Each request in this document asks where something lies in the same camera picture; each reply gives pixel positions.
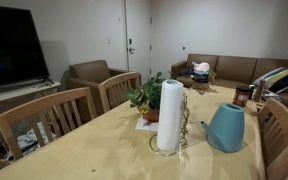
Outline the teal plastic watering can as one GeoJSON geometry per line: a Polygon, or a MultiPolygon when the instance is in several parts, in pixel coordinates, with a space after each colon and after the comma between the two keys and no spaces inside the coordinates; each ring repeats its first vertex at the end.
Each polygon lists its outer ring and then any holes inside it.
{"type": "Polygon", "coordinates": [[[206,141],[223,152],[236,152],[242,148],[244,138],[244,109],[223,103],[216,110],[209,124],[200,125],[206,132],[206,141]]]}

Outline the green potted plant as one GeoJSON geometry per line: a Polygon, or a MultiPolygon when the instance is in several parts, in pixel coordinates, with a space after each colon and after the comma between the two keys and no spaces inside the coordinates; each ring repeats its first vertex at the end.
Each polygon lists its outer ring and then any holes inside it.
{"type": "Polygon", "coordinates": [[[127,89],[130,107],[136,107],[141,115],[151,110],[160,109],[162,83],[165,81],[162,72],[151,77],[144,85],[127,89]]]}

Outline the terracotta plant pot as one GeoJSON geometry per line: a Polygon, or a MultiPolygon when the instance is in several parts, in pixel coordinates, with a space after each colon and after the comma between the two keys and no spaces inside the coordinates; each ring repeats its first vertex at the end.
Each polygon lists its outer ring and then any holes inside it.
{"type": "Polygon", "coordinates": [[[139,110],[143,118],[149,122],[158,122],[159,121],[159,111],[158,110],[139,110]]]}

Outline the wooden chair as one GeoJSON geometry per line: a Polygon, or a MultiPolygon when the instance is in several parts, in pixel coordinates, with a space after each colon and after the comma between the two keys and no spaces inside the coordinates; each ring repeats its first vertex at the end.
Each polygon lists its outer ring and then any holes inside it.
{"type": "Polygon", "coordinates": [[[288,107],[269,99],[259,111],[258,121],[266,177],[284,180],[288,176],[288,107]]]}
{"type": "Polygon", "coordinates": [[[37,143],[43,147],[46,142],[38,124],[42,125],[48,142],[52,142],[96,117],[90,88],[75,88],[32,100],[1,113],[0,132],[13,160],[17,161],[24,154],[12,130],[15,123],[26,120],[37,143]]]}
{"type": "Polygon", "coordinates": [[[104,112],[126,102],[127,90],[139,86],[139,73],[137,72],[123,73],[100,83],[99,92],[104,112]]]}

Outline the white paper under pot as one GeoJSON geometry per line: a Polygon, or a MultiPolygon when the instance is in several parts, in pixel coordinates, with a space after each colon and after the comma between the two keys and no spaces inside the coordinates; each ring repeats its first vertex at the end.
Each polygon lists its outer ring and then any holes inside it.
{"type": "Polygon", "coordinates": [[[157,132],[158,126],[159,126],[158,122],[150,122],[145,120],[143,117],[140,117],[137,121],[135,129],[157,132]]]}

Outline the white door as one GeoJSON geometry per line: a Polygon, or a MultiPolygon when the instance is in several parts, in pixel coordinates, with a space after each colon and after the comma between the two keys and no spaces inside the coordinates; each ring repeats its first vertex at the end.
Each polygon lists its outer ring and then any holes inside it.
{"type": "Polygon", "coordinates": [[[150,0],[124,0],[128,69],[150,78],[150,0]],[[130,54],[128,48],[135,48],[130,54]]]}

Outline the brown leather sofa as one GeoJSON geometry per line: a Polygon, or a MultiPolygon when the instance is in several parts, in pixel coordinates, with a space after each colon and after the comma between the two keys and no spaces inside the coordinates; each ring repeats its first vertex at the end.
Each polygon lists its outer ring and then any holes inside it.
{"type": "MultiPolygon", "coordinates": [[[[171,78],[182,82],[185,87],[191,87],[193,80],[184,74],[193,70],[193,62],[207,62],[216,73],[215,84],[227,88],[247,86],[272,70],[288,68],[288,59],[189,54],[186,60],[171,66],[171,78]]],[[[281,92],[279,96],[288,107],[288,90],[281,92]]]]}

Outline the dark jar with label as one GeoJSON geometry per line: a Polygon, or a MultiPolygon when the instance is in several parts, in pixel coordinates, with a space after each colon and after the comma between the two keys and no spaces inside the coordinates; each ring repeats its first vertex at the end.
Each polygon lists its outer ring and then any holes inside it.
{"type": "Polygon", "coordinates": [[[250,88],[247,86],[237,86],[235,90],[235,95],[233,98],[233,103],[240,107],[245,107],[247,100],[250,95],[250,88]]]}

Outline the near left wooden chair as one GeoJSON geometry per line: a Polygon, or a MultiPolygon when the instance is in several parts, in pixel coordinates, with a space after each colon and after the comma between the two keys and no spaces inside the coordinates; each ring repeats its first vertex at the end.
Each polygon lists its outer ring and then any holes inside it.
{"type": "Polygon", "coordinates": [[[15,123],[26,120],[37,143],[43,147],[46,142],[38,124],[42,125],[48,142],[52,142],[96,117],[90,88],[75,88],[32,100],[1,113],[0,132],[13,160],[17,161],[24,154],[12,130],[15,123]]]}

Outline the clutter on floor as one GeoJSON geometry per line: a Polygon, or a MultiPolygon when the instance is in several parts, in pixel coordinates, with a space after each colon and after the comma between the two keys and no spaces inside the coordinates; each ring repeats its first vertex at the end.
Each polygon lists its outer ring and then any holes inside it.
{"type": "MultiPolygon", "coordinates": [[[[49,143],[48,137],[41,122],[37,123],[39,131],[42,135],[45,144],[49,143]]],[[[38,139],[33,129],[30,129],[26,134],[17,137],[18,145],[24,156],[37,151],[41,148],[38,139]]]]}

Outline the striped throw pillow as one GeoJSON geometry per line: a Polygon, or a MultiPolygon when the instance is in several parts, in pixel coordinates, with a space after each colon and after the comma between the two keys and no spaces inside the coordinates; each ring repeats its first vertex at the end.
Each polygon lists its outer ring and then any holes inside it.
{"type": "Polygon", "coordinates": [[[288,68],[280,67],[274,69],[252,82],[253,85],[258,86],[260,81],[264,80],[264,88],[276,94],[288,92],[288,68]]]}

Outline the black flat screen television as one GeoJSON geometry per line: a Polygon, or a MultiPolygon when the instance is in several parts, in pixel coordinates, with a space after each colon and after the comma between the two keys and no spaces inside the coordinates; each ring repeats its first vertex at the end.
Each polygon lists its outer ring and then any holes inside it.
{"type": "Polygon", "coordinates": [[[31,11],[0,6],[0,85],[48,76],[31,11]]]}

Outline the right wooden chair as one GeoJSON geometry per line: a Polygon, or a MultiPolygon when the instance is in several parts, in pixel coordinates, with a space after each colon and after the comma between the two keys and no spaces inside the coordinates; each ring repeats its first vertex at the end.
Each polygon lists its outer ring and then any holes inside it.
{"type": "Polygon", "coordinates": [[[284,180],[288,176],[288,107],[269,99],[259,111],[258,121],[266,177],[284,180]]]}

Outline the white tv stand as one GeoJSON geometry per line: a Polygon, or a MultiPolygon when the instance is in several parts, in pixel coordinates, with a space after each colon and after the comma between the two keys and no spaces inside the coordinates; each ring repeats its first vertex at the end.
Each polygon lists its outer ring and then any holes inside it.
{"type": "Polygon", "coordinates": [[[0,93],[0,113],[36,98],[56,92],[60,82],[39,82],[21,88],[3,88],[0,93]]]}

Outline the wicker basket on floor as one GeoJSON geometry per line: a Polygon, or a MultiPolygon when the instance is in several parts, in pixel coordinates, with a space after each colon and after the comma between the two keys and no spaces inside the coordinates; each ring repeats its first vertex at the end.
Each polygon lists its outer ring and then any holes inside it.
{"type": "Polygon", "coordinates": [[[8,158],[8,155],[8,145],[3,140],[0,140],[0,168],[4,168],[12,163],[12,161],[8,158]]]}

